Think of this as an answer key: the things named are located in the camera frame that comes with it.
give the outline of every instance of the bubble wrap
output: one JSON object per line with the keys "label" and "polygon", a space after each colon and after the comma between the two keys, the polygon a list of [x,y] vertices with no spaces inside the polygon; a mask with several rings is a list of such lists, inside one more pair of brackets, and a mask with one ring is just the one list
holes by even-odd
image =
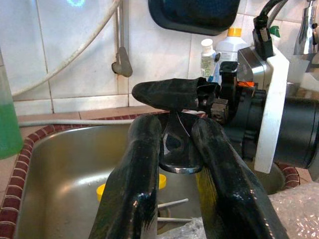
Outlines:
{"label": "bubble wrap", "polygon": [[319,183],[269,196],[290,239],[319,239]]}
{"label": "bubble wrap", "polygon": [[193,221],[184,226],[172,229],[158,235],[157,239],[206,239],[203,221],[201,218],[193,218]]}
{"label": "bubble wrap", "polygon": [[[269,196],[290,239],[319,239],[319,183],[308,183]],[[157,239],[206,239],[203,221],[193,221]]]}

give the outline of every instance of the orange component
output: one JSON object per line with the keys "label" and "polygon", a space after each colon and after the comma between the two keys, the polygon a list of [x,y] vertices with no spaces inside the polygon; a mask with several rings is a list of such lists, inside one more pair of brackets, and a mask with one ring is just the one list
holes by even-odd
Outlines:
{"label": "orange component", "polygon": [[238,82],[237,82],[237,86],[241,86],[241,87],[254,87],[254,86],[255,86],[255,82],[238,81]]}

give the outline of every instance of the white plastic bracket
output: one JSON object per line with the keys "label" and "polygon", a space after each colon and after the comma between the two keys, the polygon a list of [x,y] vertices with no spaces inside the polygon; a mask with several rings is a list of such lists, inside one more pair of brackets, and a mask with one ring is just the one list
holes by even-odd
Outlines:
{"label": "white plastic bracket", "polygon": [[270,172],[275,156],[289,69],[289,61],[276,47],[274,47],[274,54],[275,56],[267,59],[272,76],[267,92],[254,166],[256,171],[264,173]]}

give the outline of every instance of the sink basin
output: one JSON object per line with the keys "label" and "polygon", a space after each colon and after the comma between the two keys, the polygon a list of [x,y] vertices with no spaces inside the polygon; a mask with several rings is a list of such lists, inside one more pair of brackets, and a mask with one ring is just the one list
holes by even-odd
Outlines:
{"label": "sink basin", "polygon": [[[17,222],[17,239],[88,238],[99,203],[96,189],[121,160],[129,125],[71,129],[48,136],[32,151]],[[189,198],[189,202],[161,210],[161,217],[200,217],[195,175],[160,170],[167,185],[158,202]],[[268,193],[281,190],[285,178],[274,165],[270,175],[258,175]],[[159,223],[158,234],[178,223]]]}

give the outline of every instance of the yellow bottle cap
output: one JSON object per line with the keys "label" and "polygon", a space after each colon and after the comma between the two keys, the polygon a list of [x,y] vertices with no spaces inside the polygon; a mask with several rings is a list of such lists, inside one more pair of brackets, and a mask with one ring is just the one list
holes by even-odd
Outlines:
{"label": "yellow bottle cap", "polygon": [[239,37],[241,37],[241,28],[239,28],[239,27],[231,27],[230,29],[228,29],[227,36],[239,36]]}
{"label": "yellow bottle cap", "polygon": [[166,176],[163,174],[159,174],[159,190],[166,187]]}
{"label": "yellow bottle cap", "polygon": [[[160,176],[159,177],[159,190],[160,190],[160,189],[163,189],[164,187],[166,187],[166,176],[163,174],[159,174],[159,176]],[[105,184],[102,184],[101,186],[99,186],[96,189],[96,195],[97,195],[99,202],[101,201],[104,189],[105,189]]]}

